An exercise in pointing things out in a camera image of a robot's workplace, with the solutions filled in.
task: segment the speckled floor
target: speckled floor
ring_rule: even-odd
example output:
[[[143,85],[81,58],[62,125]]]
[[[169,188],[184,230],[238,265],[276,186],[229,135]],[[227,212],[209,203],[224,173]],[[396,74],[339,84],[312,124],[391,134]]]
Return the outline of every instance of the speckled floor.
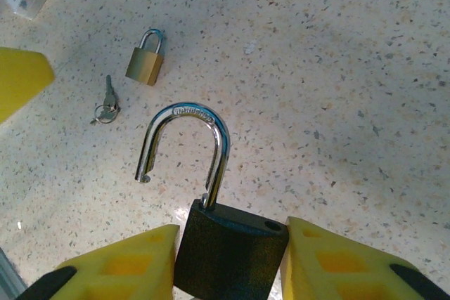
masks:
[[[56,81],[0,126],[0,245],[27,282],[164,223],[183,225],[212,156],[198,101],[228,124],[219,202],[299,216],[400,255],[450,292],[450,0],[48,0],[1,14],[2,46],[45,53]],[[148,27],[165,31],[155,87],[127,79]],[[110,74],[122,111],[90,125]],[[271,299],[281,299],[277,282]],[[178,295],[178,299],[189,299]]]

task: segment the padlock body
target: padlock body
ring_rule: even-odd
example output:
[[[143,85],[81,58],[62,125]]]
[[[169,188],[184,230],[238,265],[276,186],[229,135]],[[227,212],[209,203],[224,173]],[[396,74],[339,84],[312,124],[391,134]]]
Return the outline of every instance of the padlock body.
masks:
[[[174,285],[202,300],[267,300],[288,242],[282,223],[221,204],[207,211],[195,200]]]
[[[154,52],[135,48],[128,64],[127,77],[153,86],[160,72],[162,56]]]

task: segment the padlock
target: padlock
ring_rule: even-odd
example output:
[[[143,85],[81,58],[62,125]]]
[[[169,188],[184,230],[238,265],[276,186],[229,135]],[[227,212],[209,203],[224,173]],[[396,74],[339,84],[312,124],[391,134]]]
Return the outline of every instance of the padlock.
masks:
[[[212,130],[215,147],[207,192],[194,200],[186,222],[174,285],[202,300],[267,300],[289,242],[288,228],[216,203],[230,148],[228,129],[218,114],[198,103],[177,103],[161,110],[148,126],[135,179],[150,181],[147,173],[153,168],[162,129],[182,116],[204,121]]]
[[[158,38],[155,52],[145,48],[147,39],[155,34]],[[153,86],[160,72],[162,55],[159,54],[162,44],[162,33],[155,28],[149,29],[142,37],[139,47],[136,47],[128,64],[126,77]]]

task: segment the small brass padlock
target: small brass padlock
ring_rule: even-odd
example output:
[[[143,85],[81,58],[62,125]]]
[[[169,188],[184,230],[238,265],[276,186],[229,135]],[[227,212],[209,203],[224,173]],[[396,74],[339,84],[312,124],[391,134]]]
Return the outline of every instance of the small brass padlock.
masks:
[[[150,35],[158,38],[155,52],[146,51],[145,45]],[[155,28],[149,29],[142,37],[139,47],[136,47],[131,55],[126,76],[133,80],[153,86],[160,72],[162,56],[158,54],[162,44],[162,33]]]
[[[212,130],[214,157],[207,193],[194,200],[175,261],[174,285],[202,300],[267,300],[289,242],[286,225],[217,204],[229,158],[230,135],[214,111],[198,103],[161,110],[148,126],[135,179],[150,181],[162,129],[181,116],[201,119]]]

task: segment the small key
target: small key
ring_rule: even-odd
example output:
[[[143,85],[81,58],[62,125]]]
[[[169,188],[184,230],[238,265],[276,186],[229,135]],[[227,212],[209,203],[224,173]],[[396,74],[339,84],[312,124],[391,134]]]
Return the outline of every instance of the small key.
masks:
[[[97,115],[97,112],[103,108],[102,112]],[[108,75],[106,77],[106,95],[105,100],[103,100],[103,104],[96,107],[94,110],[94,120],[91,121],[91,124],[95,124],[96,122],[100,122],[103,124],[111,123],[117,117],[117,114],[120,112],[120,107],[118,104],[117,95],[114,92],[113,84],[111,83],[111,76]]]

